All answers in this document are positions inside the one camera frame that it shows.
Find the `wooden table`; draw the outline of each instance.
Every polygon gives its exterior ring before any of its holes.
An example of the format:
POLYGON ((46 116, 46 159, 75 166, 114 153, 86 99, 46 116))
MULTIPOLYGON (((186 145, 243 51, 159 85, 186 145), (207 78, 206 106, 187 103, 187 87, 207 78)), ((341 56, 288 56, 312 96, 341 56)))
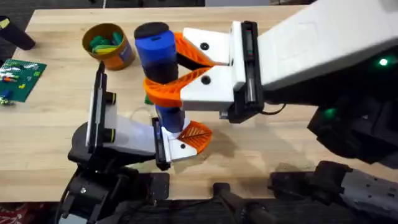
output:
MULTIPOLYGON (((134 29, 164 21, 174 31, 196 27, 227 32, 232 20, 256 21, 262 33, 303 6, 172 9, 71 9, 34 12, 27 32, 35 49, 17 49, 14 58, 46 63, 47 69, 25 103, 0 107, 0 202, 57 201, 76 169, 67 154, 76 128, 87 119, 96 60, 81 47, 86 30, 101 22, 121 26, 134 45, 134 29)), ((118 111, 149 123, 153 107, 144 105, 140 61, 108 72, 108 88, 118 94, 118 111)), ((314 170, 320 160, 349 164, 398 180, 393 170, 335 156, 306 129, 315 108, 288 106, 277 116, 229 124, 216 112, 187 112, 214 131, 205 152, 176 162, 169 170, 170 198, 208 198, 213 182, 228 182, 243 197, 271 197, 267 178, 275 170, 314 170)), ((158 172, 154 162, 134 167, 158 172)))

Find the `green circuit board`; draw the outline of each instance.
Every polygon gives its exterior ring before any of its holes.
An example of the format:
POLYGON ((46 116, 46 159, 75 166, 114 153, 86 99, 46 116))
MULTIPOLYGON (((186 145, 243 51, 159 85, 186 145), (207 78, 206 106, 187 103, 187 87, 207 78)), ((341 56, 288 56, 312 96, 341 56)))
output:
POLYGON ((0 68, 0 78, 14 77, 14 82, 0 82, 0 94, 10 90, 12 93, 9 100, 25 102, 46 66, 42 63, 7 59, 0 68))

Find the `blue bottle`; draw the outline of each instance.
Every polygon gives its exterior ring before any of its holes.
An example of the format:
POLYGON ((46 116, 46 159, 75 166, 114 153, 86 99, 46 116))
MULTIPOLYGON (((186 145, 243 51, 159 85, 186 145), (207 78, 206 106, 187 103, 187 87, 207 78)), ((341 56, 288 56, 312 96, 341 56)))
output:
MULTIPOLYGON (((175 39, 169 26, 163 22, 149 22, 134 31, 136 48, 145 76, 157 83, 166 84, 178 79, 175 39)), ((155 106, 163 127, 172 133, 182 131, 185 119, 180 108, 155 106)))

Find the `screw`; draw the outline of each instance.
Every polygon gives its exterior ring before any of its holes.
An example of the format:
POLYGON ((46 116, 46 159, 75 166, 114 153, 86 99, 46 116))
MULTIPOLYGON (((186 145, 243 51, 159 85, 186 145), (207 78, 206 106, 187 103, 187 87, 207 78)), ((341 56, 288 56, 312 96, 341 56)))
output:
POLYGON ((208 50, 209 49, 209 44, 207 44, 207 43, 201 43, 200 44, 200 48, 202 49, 202 50, 208 50))
POLYGON ((200 81, 204 84, 204 85, 209 85, 211 82, 211 79, 208 75, 203 76, 200 81))

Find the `orange gripper pad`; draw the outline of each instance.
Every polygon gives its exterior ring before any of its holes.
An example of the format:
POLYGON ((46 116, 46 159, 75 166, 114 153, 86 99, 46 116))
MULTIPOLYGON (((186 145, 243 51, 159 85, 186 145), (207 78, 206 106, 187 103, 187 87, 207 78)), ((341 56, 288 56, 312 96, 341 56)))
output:
POLYGON ((188 126, 180 133, 178 140, 194 147, 197 153, 201 153, 211 140, 211 130, 204 124, 191 121, 188 126))
POLYGON ((192 71, 178 80, 167 84, 153 82, 148 78, 144 80, 144 89, 148 99, 155 105, 164 107, 181 107, 180 91, 194 79, 205 73, 210 68, 199 68, 192 71))
POLYGON ((209 60, 203 53, 201 53, 194 46, 192 46, 189 41, 185 40, 182 33, 174 33, 174 39, 175 48, 179 54, 182 54, 190 60, 193 60, 194 62, 207 67, 213 67, 216 65, 211 60, 209 60))

